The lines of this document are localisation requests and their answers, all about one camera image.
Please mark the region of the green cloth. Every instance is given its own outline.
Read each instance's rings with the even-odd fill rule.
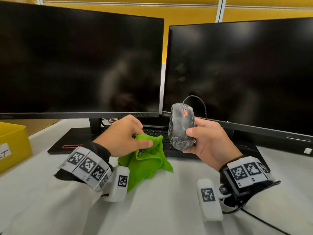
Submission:
[[[152,140],[153,146],[148,149],[139,149],[117,160],[120,166],[129,168],[127,192],[131,191],[144,178],[151,179],[160,168],[173,172],[173,167],[163,152],[163,136],[153,137],[146,134],[136,136],[136,140],[144,139]]]

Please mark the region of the black monitor screen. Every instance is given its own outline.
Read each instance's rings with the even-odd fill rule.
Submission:
[[[313,18],[171,26],[163,110],[192,94],[210,119],[313,135]]]
[[[0,2],[0,113],[159,111],[164,19]]]

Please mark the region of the dusty gray mouse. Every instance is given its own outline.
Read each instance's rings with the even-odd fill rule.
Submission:
[[[183,151],[193,145],[195,138],[186,134],[186,130],[193,127],[195,117],[192,107],[184,103],[172,105],[168,137],[175,149]]]

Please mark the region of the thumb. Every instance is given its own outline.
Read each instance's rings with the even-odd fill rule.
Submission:
[[[153,141],[148,140],[148,139],[138,140],[138,141],[136,141],[136,143],[137,143],[137,145],[136,145],[137,149],[147,149],[147,148],[150,148],[153,146]]]
[[[200,126],[187,129],[186,134],[193,138],[214,139],[218,137],[215,129]]]

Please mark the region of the yellow box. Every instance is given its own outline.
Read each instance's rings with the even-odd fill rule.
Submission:
[[[26,126],[0,122],[0,173],[32,154]]]

